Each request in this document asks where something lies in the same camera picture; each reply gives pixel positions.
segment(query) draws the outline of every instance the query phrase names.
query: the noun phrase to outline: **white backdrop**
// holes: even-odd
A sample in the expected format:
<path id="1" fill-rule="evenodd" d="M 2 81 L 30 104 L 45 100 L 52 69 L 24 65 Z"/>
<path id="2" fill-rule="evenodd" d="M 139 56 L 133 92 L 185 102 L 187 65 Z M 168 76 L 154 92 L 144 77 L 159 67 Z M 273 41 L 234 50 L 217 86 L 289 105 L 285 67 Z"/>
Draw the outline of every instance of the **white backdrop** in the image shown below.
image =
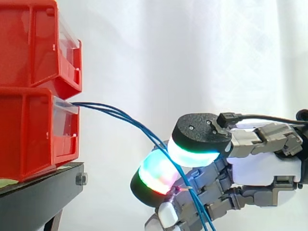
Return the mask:
<path id="1" fill-rule="evenodd" d="M 168 139 L 185 113 L 234 111 L 294 118 L 307 107 L 306 0 L 58 0 L 83 41 L 83 93 L 117 106 Z M 81 111 L 89 173 L 62 231 L 142 231 L 152 209 L 130 179 L 152 148 L 136 128 Z M 275 209 L 246 207 L 218 231 L 306 230 L 308 190 Z"/>

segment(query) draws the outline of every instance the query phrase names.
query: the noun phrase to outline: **cable connector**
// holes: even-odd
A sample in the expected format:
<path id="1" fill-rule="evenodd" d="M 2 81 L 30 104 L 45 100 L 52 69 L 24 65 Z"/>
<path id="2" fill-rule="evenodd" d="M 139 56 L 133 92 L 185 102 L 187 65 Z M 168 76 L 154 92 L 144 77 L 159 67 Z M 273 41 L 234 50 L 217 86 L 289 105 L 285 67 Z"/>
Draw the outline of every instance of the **cable connector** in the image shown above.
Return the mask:
<path id="1" fill-rule="evenodd" d="M 242 121 L 243 119 L 241 115 L 242 114 L 236 114 L 233 112 L 220 113 L 217 118 L 217 123 L 222 128 L 226 128 L 228 125 L 234 125 Z"/>

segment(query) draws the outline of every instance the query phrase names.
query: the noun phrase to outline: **bolt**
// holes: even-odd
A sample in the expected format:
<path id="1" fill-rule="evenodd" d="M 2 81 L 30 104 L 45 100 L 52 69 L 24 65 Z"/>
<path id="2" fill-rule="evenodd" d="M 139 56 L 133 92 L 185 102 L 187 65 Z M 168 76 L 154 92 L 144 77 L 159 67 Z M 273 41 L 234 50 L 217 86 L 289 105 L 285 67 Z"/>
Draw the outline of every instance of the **bolt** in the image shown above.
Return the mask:
<path id="1" fill-rule="evenodd" d="M 76 185 L 87 185 L 88 183 L 88 174 L 85 172 L 79 172 L 76 176 Z"/>

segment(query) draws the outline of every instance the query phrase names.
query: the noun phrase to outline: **red plastic bin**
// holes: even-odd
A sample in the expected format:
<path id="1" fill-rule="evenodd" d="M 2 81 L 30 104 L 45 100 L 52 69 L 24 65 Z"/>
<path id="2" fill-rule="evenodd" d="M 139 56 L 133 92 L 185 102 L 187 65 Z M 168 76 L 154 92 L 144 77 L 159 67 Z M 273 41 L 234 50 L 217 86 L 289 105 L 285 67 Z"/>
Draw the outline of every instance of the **red plastic bin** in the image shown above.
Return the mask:
<path id="1" fill-rule="evenodd" d="M 0 105 L 0 179 L 25 181 L 78 158 L 78 107 L 41 88 L 0 88 Z"/>
<path id="2" fill-rule="evenodd" d="M 81 42 L 54 0 L 0 0 L 0 87 L 48 88 L 68 99 L 82 91 Z"/>

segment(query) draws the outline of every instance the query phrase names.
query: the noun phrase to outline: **blue wire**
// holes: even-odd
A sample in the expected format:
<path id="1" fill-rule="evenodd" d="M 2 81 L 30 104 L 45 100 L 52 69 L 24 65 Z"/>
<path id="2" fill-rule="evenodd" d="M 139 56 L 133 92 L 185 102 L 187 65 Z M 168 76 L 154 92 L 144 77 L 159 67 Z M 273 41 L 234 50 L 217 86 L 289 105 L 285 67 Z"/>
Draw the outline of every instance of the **blue wire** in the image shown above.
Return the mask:
<path id="1" fill-rule="evenodd" d="M 131 121 L 127 121 L 127 120 L 124 120 L 126 122 L 129 122 L 130 124 L 134 125 L 135 127 L 138 127 L 139 129 L 141 129 L 142 131 L 143 130 L 146 130 L 146 132 L 150 133 L 151 136 L 153 136 L 157 141 L 159 141 L 161 143 L 161 145 L 167 150 L 167 146 L 164 142 L 162 142 L 151 130 L 149 130 L 145 125 L 143 125 L 142 123 L 140 123 L 139 121 L 133 119 L 131 116 L 129 116 L 127 113 L 123 112 L 122 110 L 116 108 L 116 107 L 113 107 L 113 106 L 109 106 L 109 105 L 106 105 L 106 104 L 103 104 L 103 103 L 80 103 L 80 102 L 77 102 L 77 103 L 72 103 L 73 105 L 77 105 L 77 106 L 82 106 L 82 107 L 87 107 L 89 109 L 94 109 L 94 110 L 98 110 L 98 111 L 101 111 L 101 112 L 110 112 L 110 113 L 114 113 L 114 114 L 117 114 L 119 116 L 122 116 L 122 117 L 125 117 L 126 119 L 129 119 Z M 108 108 L 111 108 L 113 110 L 109 110 L 109 109 L 103 109 L 103 108 L 97 108 L 97 107 L 92 107 L 91 105 L 98 105 L 98 106 L 104 106 L 104 107 L 108 107 Z"/>
<path id="2" fill-rule="evenodd" d="M 177 164 L 175 163 L 171 157 L 169 156 L 169 154 L 167 153 L 167 146 L 153 133 L 151 132 L 145 125 L 143 125 L 142 123 L 138 122 L 137 120 L 134 120 L 133 118 L 131 118 L 127 113 L 123 112 L 122 110 L 120 109 L 117 109 L 113 106 L 109 106 L 109 105 L 106 105 L 106 104 L 102 104 L 102 103 L 82 103 L 82 102 L 78 102 L 78 103 L 72 103 L 76 106 L 82 106 L 82 107 L 87 107 L 89 109 L 94 109 L 94 110 L 98 110 L 98 111 L 101 111 L 103 113 L 106 113 L 110 116 L 113 116 L 115 118 L 118 118 L 118 119 L 121 119 L 121 120 L 124 120 L 136 127 L 138 127 L 139 129 L 141 129 L 143 131 L 143 133 L 154 143 L 154 145 L 156 145 L 158 147 L 158 149 L 160 149 L 164 154 L 165 156 L 168 158 L 168 160 L 175 166 L 175 168 L 177 169 L 177 171 L 179 172 L 179 174 L 181 175 L 181 177 L 183 178 L 184 180 L 184 183 L 186 184 L 187 187 L 191 187 L 189 181 L 187 180 L 186 178 L 186 175 L 185 173 L 183 172 L 182 168 Z M 109 109 L 103 109 L 103 108 L 97 108 L 97 107 L 92 107 L 91 105 L 97 105 L 97 106 L 104 106 L 104 107 L 107 107 L 107 108 L 111 108 L 112 110 L 109 110 Z M 160 145 L 158 145 L 158 143 L 154 140 L 156 139 L 157 141 L 159 141 L 161 143 L 161 145 L 163 145 L 163 147 L 166 149 L 164 150 L 162 147 L 160 147 Z M 201 223 L 202 223 L 202 226 L 204 228 L 205 231 L 207 231 L 207 227 L 206 227 L 206 224 L 205 224 L 205 221 L 204 221 L 204 218 L 203 216 L 201 215 L 202 213 L 205 215 L 212 231 L 216 231 L 209 215 L 207 214 L 204 206 L 202 205 L 199 197 L 197 196 L 197 194 L 195 193 L 195 191 L 193 189 L 189 189 L 189 193 L 192 197 L 192 200 L 195 204 L 195 207 L 197 209 L 197 212 L 200 216 L 200 220 L 201 220 Z"/>

